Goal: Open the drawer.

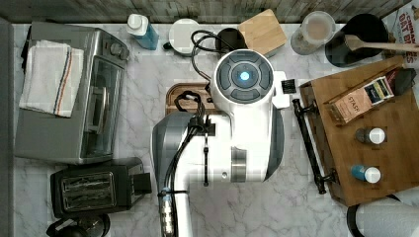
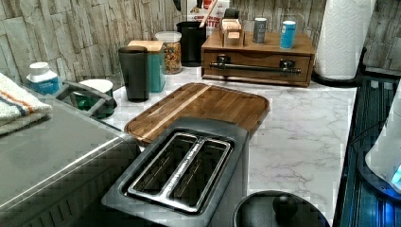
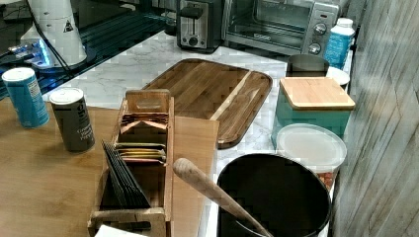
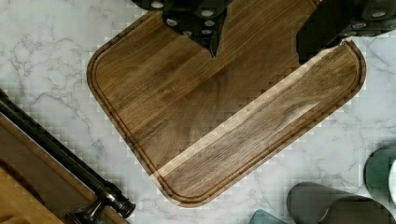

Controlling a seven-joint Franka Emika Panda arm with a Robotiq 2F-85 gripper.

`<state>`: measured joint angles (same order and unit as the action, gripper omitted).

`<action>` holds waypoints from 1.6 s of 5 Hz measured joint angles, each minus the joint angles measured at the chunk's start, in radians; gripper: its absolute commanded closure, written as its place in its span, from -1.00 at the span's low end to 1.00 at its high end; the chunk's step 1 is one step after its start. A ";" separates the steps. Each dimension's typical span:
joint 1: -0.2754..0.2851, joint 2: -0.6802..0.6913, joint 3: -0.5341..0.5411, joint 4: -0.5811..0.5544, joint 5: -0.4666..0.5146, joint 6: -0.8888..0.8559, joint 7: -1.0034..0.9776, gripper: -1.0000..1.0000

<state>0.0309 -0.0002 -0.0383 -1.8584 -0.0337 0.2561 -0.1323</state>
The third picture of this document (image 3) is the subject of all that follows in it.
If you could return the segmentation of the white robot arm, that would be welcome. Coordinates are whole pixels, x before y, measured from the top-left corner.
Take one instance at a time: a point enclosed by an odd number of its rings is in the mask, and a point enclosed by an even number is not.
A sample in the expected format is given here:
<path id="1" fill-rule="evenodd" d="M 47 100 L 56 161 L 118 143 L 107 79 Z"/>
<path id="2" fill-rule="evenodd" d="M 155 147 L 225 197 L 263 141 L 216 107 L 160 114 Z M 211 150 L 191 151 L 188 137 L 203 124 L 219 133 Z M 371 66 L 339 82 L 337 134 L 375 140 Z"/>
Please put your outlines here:
<path id="1" fill-rule="evenodd" d="M 21 43 L 34 43 L 40 55 L 32 60 L 41 69 L 74 66 L 87 58 L 70 0 L 27 0 L 33 25 Z"/>

